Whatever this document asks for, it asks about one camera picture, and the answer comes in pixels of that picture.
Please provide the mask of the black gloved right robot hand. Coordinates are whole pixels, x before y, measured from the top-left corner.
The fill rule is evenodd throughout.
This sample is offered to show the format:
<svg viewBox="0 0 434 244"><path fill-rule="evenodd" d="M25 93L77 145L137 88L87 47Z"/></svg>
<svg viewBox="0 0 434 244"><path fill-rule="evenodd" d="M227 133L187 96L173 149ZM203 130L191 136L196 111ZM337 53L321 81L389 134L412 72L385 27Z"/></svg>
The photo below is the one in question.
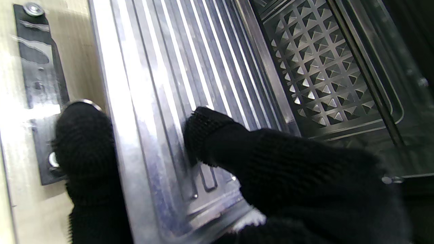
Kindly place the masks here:
<svg viewBox="0 0 434 244"><path fill-rule="evenodd" d="M248 131L207 107L186 120L192 162L220 167L240 182L262 225L229 232L216 244L408 244L410 224L398 188L377 157L357 149L259 129ZM74 207L73 244L132 244L113 127L77 102L56 121L53 151Z"/></svg>

